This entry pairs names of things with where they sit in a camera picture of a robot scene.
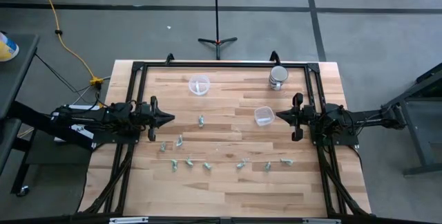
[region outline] tripod base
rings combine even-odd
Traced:
[[[215,45],[217,60],[221,60],[221,50],[220,50],[221,45],[223,45],[229,41],[236,41],[236,40],[238,40],[238,38],[236,38],[236,37],[232,37],[232,38],[228,38],[228,39],[224,39],[224,40],[220,40],[220,41],[198,38],[198,41]]]

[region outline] metal mug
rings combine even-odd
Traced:
[[[270,71],[269,76],[269,84],[270,87],[275,90],[279,91],[281,90],[282,84],[287,80],[289,77],[289,71],[283,66],[274,66]]]

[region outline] gray concrete floor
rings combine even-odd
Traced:
[[[46,0],[0,0],[39,2]],[[57,3],[113,3],[161,6],[212,6],[213,0],[53,0]],[[318,7],[442,8],[442,0],[316,0]],[[222,6],[308,6],[307,0],[220,0]],[[214,12],[58,10],[66,43],[94,73],[110,75],[115,59],[213,59],[213,50],[196,42],[215,36]],[[338,62],[348,108],[379,107],[421,73],[442,61],[440,15],[319,14],[327,61]],[[277,50],[283,60],[318,61],[309,13],[221,12],[221,38],[236,36],[223,59],[266,60]],[[41,36],[38,53],[81,88],[88,73],[66,53],[53,34],[49,10],[0,9],[0,29]],[[86,94],[89,100],[93,94]],[[77,96],[34,60],[18,100],[50,112]],[[364,176],[373,213],[390,218],[442,222],[442,174],[404,178],[419,164],[407,131],[365,129],[360,135]],[[25,198],[9,195],[21,154],[14,153],[0,177],[0,218],[72,213],[81,196],[85,167],[33,167]]]

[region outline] plastic container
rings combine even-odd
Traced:
[[[268,106],[263,106],[255,110],[255,121],[258,126],[271,124],[275,120],[273,111]]]
[[[189,80],[189,90],[198,96],[205,95],[210,88],[207,75],[193,75]]]
[[[0,32],[0,62],[6,62],[17,56],[19,46]]]

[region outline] wooden table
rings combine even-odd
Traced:
[[[124,102],[132,62],[115,62],[107,104]],[[337,63],[320,63],[320,71],[327,102],[345,106]],[[188,88],[189,78],[198,73],[211,80],[209,92],[202,97]],[[159,108],[175,115],[175,120],[157,131],[156,142],[148,141],[147,132],[142,134],[133,156],[124,215],[326,216],[318,156],[309,128],[303,127],[303,140],[292,142],[293,129],[286,122],[276,118],[271,125],[259,127],[253,117],[260,106],[283,111],[291,108],[295,93],[307,95],[303,70],[290,68],[289,79],[279,92],[269,88],[268,76],[268,68],[150,68],[144,101],[156,95]],[[138,76],[134,97],[139,80]],[[198,126],[200,115],[204,116],[202,129]],[[184,144],[176,147],[180,134]],[[166,151],[160,152],[163,141]],[[80,210],[87,208],[108,182],[114,152],[115,145],[106,144],[92,155]],[[343,184],[369,212],[358,157],[348,147],[336,147],[336,154]],[[193,168],[184,162],[188,157]],[[236,169],[243,158],[249,162]],[[291,167],[281,164],[281,158],[295,163]],[[171,159],[179,161],[176,172],[172,172]],[[269,161],[271,171],[265,172]],[[212,165],[211,171],[203,168],[204,162]],[[336,192],[331,188],[338,209]]]

